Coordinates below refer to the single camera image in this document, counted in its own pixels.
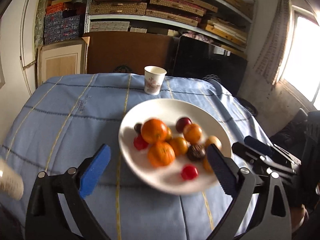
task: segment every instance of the bright window light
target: bright window light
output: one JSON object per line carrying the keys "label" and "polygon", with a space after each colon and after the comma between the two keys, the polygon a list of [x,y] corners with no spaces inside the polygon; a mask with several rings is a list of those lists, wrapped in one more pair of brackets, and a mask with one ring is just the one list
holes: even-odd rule
{"label": "bright window light", "polygon": [[[320,27],[303,17],[298,17],[292,47],[283,78],[293,85],[310,102],[320,84]],[[317,96],[314,106],[320,109]]]}

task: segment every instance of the curtain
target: curtain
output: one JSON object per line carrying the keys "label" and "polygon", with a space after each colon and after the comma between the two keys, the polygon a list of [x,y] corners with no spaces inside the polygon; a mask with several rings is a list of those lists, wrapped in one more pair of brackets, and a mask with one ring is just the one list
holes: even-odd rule
{"label": "curtain", "polygon": [[290,0],[279,0],[268,36],[254,64],[254,69],[268,83],[274,84],[281,65],[290,22]]}

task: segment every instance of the table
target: table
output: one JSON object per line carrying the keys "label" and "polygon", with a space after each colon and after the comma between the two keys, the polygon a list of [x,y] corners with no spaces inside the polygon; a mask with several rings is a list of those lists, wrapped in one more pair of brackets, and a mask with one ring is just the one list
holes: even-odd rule
{"label": "table", "polygon": [[[231,197],[217,184],[193,195],[169,195],[139,180],[121,158],[120,122],[132,107],[154,98],[175,98],[192,103],[216,118],[231,144],[251,135],[267,136],[232,95],[218,82],[165,77],[158,96],[143,91],[144,76],[125,73],[54,77],[40,86],[22,108],[0,149],[0,155],[24,180],[24,195],[17,202],[0,195],[0,203],[22,226],[36,175],[64,173],[106,143],[111,161],[86,202],[112,239],[204,240],[218,224]],[[247,164],[233,155],[239,167]],[[238,230],[244,232],[257,196],[253,196]],[[79,230],[60,196],[73,232]]]}

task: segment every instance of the picture frame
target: picture frame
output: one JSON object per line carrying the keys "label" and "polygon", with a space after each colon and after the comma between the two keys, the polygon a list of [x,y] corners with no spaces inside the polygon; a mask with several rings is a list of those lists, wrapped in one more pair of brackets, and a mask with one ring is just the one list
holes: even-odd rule
{"label": "picture frame", "polygon": [[87,73],[89,40],[78,38],[39,47],[37,86],[53,76]]}

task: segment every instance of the blue patterned box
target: blue patterned box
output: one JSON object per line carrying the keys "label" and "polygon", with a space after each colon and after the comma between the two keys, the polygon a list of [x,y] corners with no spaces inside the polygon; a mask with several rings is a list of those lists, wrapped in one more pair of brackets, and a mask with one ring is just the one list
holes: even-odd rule
{"label": "blue patterned box", "polygon": [[79,29],[79,23],[80,23],[80,20],[75,20],[73,22],[63,22],[61,25],[60,25],[60,32],[61,33],[65,33],[65,32],[68,32],[68,31],[75,31],[75,30],[78,30]]}
{"label": "blue patterned box", "polygon": [[61,21],[62,21],[62,11],[51,13],[45,16],[44,26],[45,28],[50,28],[55,25],[61,25]]}
{"label": "blue patterned box", "polygon": [[59,26],[59,25],[55,25],[55,26],[50,27],[50,28],[45,28],[45,29],[44,29],[44,34],[54,33],[54,32],[56,32],[56,31],[58,31],[58,30],[59,30],[59,32],[60,32],[60,26]]}
{"label": "blue patterned box", "polygon": [[61,33],[61,41],[65,40],[70,40],[70,39],[75,39],[79,37],[79,31],[72,31],[72,32],[66,32],[66,33]]}
{"label": "blue patterned box", "polygon": [[54,36],[49,36],[47,38],[44,38],[44,44],[45,45],[48,45],[48,44],[51,44],[51,43],[55,43],[55,42],[58,42],[60,41],[60,38],[61,38],[61,34],[57,34],[57,35],[54,35]]}

